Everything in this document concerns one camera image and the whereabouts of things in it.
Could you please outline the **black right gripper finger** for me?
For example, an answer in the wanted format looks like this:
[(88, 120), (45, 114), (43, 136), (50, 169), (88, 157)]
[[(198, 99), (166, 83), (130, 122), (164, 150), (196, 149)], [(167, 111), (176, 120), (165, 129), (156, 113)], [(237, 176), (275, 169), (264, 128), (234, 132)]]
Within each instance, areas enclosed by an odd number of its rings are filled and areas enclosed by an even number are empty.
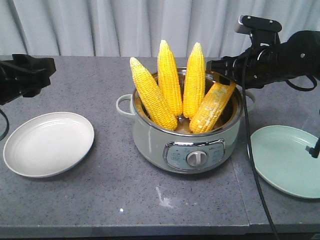
[(214, 76), (214, 80), (220, 84), (230, 84), (232, 68), (227, 60), (209, 60), (206, 63), (206, 71)]

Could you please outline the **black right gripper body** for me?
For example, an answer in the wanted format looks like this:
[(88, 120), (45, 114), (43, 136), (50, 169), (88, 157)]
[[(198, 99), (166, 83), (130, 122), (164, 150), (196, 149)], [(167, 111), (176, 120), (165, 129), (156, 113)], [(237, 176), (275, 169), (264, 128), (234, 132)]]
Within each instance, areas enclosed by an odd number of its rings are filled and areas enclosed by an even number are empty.
[(278, 53), (272, 47), (248, 48), (239, 56), (224, 56), (221, 73), (246, 89), (260, 89), (280, 80)]

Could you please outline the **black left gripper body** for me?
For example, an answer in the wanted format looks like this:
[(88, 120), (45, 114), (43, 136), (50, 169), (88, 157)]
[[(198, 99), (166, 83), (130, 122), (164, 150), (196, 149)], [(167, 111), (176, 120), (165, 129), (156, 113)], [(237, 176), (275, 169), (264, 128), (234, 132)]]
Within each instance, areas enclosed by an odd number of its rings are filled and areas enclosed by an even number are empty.
[(53, 58), (36, 58), (27, 54), (13, 54), (11, 60), (0, 62), (0, 104), (18, 97), (33, 98), (51, 84), (56, 72)]

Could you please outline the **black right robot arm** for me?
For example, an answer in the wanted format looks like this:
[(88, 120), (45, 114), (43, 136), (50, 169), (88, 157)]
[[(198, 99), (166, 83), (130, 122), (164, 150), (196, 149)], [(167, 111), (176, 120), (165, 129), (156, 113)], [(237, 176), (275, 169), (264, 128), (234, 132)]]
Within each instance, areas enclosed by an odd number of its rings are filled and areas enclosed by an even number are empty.
[(208, 61), (206, 71), (225, 76), (245, 89), (261, 89), (301, 76), (319, 79), (320, 33), (303, 30), (284, 43), (251, 46), (239, 56)]

